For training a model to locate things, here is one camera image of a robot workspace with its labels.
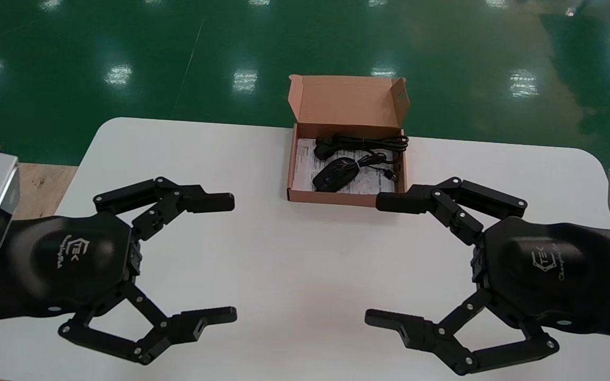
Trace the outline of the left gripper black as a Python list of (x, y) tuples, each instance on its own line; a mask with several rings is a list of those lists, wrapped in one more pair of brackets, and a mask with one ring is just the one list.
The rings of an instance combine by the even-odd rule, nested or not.
[[(235, 307), (166, 316), (133, 280), (140, 242), (116, 215), (58, 215), (12, 222), (0, 247), (0, 320), (74, 316), (58, 335), (85, 349), (147, 366), (169, 347), (199, 340), (210, 325), (233, 323)], [(123, 301), (152, 328), (136, 341), (89, 327)]]

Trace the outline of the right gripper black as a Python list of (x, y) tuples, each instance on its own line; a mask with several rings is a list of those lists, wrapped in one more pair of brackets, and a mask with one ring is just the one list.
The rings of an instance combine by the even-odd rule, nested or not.
[[(559, 352), (542, 327), (610, 336), (610, 230), (508, 217), (482, 234), (471, 266), (480, 289), (442, 321), (368, 309), (365, 323), (396, 331), (404, 347), (433, 353), (459, 376)], [(463, 346), (456, 333), (487, 307), (525, 340), (475, 351)]]

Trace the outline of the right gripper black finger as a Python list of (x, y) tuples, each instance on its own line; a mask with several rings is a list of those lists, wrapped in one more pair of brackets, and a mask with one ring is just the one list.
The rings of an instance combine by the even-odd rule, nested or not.
[(431, 214), (462, 243), (471, 246), (479, 243), (484, 227), (467, 208), (503, 220), (523, 217), (527, 202), (453, 177), (436, 185), (414, 184), (405, 193), (379, 193), (375, 207), (399, 214)]

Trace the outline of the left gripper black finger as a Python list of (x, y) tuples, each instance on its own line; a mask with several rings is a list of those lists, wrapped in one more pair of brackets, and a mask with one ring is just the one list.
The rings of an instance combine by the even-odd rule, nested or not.
[(235, 208), (231, 193), (206, 193), (199, 184), (179, 185), (164, 177), (96, 195), (93, 202), (97, 212), (115, 215), (148, 206), (132, 221), (133, 236), (142, 241), (155, 236), (182, 212), (205, 214)]

